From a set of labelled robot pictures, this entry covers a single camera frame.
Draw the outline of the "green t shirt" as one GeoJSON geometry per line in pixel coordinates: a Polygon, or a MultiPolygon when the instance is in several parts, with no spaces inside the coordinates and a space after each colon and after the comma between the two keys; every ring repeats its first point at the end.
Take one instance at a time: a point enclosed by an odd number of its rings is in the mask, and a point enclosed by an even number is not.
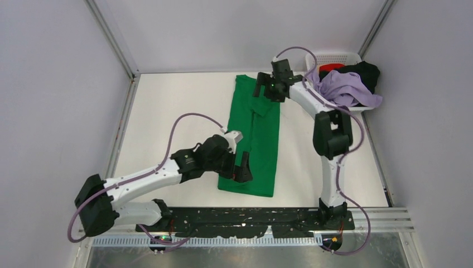
{"type": "Polygon", "coordinates": [[[218,189],[273,197],[276,182],[281,105],[260,95],[254,97],[256,79],[237,75],[227,127],[243,134],[237,145],[240,165],[243,152],[249,153],[249,167],[253,180],[237,183],[219,177],[218,189]]]}

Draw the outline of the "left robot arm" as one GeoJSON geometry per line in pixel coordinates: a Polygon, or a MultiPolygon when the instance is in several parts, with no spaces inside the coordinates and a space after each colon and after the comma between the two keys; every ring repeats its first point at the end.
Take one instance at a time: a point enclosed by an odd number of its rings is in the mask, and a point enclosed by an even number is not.
{"type": "Polygon", "coordinates": [[[230,131],[213,135],[194,148],[182,149],[166,158],[157,167],[117,178],[88,177],[77,194],[77,208],[72,221],[80,219],[86,237],[95,237],[118,225],[141,224],[165,231],[171,224],[171,212],[163,200],[135,202],[134,199],[154,190],[182,184],[202,177],[206,172],[237,183],[253,179],[249,152],[242,153],[239,165],[237,145],[243,135],[230,131]]]}

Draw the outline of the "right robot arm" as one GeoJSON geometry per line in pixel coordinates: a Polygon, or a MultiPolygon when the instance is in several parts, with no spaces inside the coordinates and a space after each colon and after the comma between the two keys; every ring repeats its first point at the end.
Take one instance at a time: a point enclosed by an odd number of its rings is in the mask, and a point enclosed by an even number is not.
{"type": "Polygon", "coordinates": [[[272,73],[258,73],[253,95],[263,94],[278,103],[291,99],[314,120],[312,143],[322,161],[317,221],[323,228],[333,229],[347,217],[346,197],[341,191],[344,157],[353,144],[350,116],[323,99],[303,75],[294,74],[287,59],[274,59],[271,65],[272,73]]]}

